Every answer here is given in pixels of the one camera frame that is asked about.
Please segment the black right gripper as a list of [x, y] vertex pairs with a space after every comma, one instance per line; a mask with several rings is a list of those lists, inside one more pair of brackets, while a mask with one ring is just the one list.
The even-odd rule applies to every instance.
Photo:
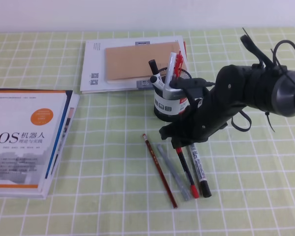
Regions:
[[236, 102], [220, 99], [210, 92], [202, 99], [200, 107], [188, 106], [183, 116], [160, 128], [162, 140], [171, 138], [173, 148], [193, 143], [203, 143], [236, 114]]

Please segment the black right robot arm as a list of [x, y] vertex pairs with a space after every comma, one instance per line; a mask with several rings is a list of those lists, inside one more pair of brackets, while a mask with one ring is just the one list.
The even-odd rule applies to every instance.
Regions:
[[281, 65], [276, 56], [268, 58], [248, 35], [243, 35], [241, 41], [259, 63], [224, 66], [215, 82], [202, 78], [170, 82], [189, 101], [185, 112], [159, 131], [162, 140], [171, 139], [173, 148], [206, 142], [245, 107], [266, 114], [295, 116], [295, 71]]

